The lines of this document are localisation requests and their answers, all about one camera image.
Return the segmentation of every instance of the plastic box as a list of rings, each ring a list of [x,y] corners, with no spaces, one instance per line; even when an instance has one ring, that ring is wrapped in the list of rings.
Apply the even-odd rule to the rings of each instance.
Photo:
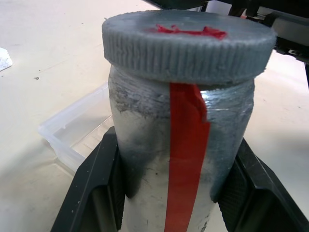
[[[113,126],[107,84],[79,99],[39,126],[39,134],[73,171]]]

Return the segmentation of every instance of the black machine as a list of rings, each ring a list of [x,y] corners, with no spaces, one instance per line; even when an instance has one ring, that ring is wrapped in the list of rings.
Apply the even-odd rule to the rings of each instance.
[[[114,127],[78,168],[52,232],[117,232],[125,202]],[[242,141],[218,204],[229,232],[309,232],[273,171]]]

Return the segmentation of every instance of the red tape strip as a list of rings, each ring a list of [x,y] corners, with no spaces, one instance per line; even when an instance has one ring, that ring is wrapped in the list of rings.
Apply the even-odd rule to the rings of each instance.
[[[213,36],[217,39],[223,39],[227,33],[225,31],[221,31],[218,29],[214,29],[211,27],[204,27],[202,31],[194,31],[194,30],[179,30],[176,25],[172,25],[171,29],[168,29],[162,25],[157,24],[157,31],[161,33],[169,33],[169,34],[178,34],[178,33],[185,33],[190,35],[204,35],[204,36]]]
[[[197,85],[170,89],[169,192],[164,232],[186,232],[195,203],[210,131]]]

